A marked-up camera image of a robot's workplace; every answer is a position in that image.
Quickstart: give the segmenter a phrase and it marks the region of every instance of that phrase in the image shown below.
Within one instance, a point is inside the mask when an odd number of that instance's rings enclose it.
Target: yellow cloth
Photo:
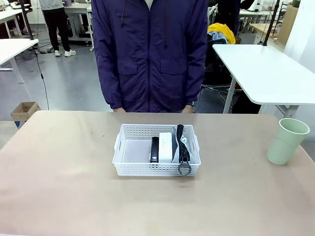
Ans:
[[[229,44],[235,44],[235,37],[233,32],[226,24],[215,23],[208,27],[208,32],[223,33]]]

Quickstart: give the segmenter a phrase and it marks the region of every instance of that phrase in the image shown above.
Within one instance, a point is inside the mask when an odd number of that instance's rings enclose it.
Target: basket handle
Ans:
[[[116,151],[116,149],[117,149],[119,137],[120,137],[120,133],[119,133],[119,134],[117,135],[117,137],[116,137],[115,146],[114,146],[114,151]]]
[[[198,139],[197,139],[197,136],[195,134],[194,134],[194,136],[195,136],[195,144],[196,144],[197,152],[199,153],[200,147],[199,147]]]

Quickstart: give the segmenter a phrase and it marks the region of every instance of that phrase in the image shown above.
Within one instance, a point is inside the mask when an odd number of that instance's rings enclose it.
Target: cardboard box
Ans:
[[[235,44],[241,44],[241,38],[238,36],[235,36]]]
[[[280,32],[278,33],[277,42],[280,42],[283,45],[286,45],[286,42],[289,39],[298,10],[299,9],[297,7],[293,7],[291,5],[287,6],[283,23],[281,25]]]
[[[21,128],[25,122],[31,118],[31,116],[40,111],[40,107],[37,102],[22,102],[11,113],[15,125]]]

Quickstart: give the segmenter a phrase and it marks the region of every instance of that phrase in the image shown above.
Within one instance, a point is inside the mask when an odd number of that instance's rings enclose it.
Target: white sneaker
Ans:
[[[76,52],[76,51],[73,51],[73,50],[71,50],[71,49],[70,49],[69,52],[67,52],[67,51],[64,52],[64,56],[65,56],[65,57],[74,56],[74,55],[76,55],[76,54],[77,54],[77,52]]]
[[[58,50],[55,50],[55,56],[56,57],[60,57],[62,54],[62,52],[58,51]]]

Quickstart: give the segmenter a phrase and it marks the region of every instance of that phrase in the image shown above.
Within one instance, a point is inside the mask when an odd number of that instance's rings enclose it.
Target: white wall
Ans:
[[[285,54],[313,73],[315,73],[314,9],[315,0],[301,0],[291,34],[284,49]],[[266,113],[275,114],[278,118],[283,117],[275,106],[268,106]],[[307,140],[315,140],[315,106],[300,106],[295,114],[295,118],[303,121],[310,127],[311,131]]]
[[[31,0],[33,12],[27,14],[30,24],[44,24],[44,16],[40,8],[39,0]]]

